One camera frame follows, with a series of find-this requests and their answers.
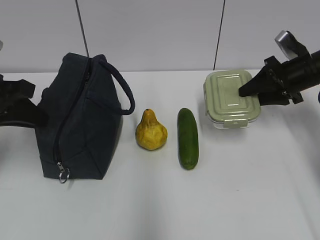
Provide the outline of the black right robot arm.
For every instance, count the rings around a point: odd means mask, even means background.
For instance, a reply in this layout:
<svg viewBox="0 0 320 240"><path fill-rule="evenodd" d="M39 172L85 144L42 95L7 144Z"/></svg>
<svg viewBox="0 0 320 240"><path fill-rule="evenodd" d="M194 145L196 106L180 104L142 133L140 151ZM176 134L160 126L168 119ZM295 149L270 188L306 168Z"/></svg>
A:
<svg viewBox="0 0 320 240"><path fill-rule="evenodd" d="M298 104L302 91L320 84L320 52L279 62L275 56L264 60L264 67L238 89L240 97L257 96L261 106Z"/></svg>

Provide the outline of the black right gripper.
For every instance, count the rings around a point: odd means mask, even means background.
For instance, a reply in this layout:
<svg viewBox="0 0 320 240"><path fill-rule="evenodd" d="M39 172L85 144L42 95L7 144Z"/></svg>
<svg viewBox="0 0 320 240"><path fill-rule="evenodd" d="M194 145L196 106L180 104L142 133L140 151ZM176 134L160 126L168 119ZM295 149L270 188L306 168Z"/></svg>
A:
<svg viewBox="0 0 320 240"><path fill-rule="evenodd" d="M285 83L288 77L285 75L282 64L275 56L264 60L265 66L246 84L238 89L240 97L253 96L258 94L261 106L294 104L303 102L301 93L290 92Z"/></svg>

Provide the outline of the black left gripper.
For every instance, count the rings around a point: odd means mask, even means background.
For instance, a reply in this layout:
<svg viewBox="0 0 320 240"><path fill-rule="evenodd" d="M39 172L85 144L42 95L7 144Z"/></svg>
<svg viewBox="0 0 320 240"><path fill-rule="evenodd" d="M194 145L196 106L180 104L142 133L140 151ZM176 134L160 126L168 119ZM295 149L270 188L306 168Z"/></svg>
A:
<svg viewBox="0 0 320 240"><path fill-rule="evenodd" d="M30 101L35 85L24 79L4 80L0 76L0 124L12 127L45 127L48 115Z"/></svg>

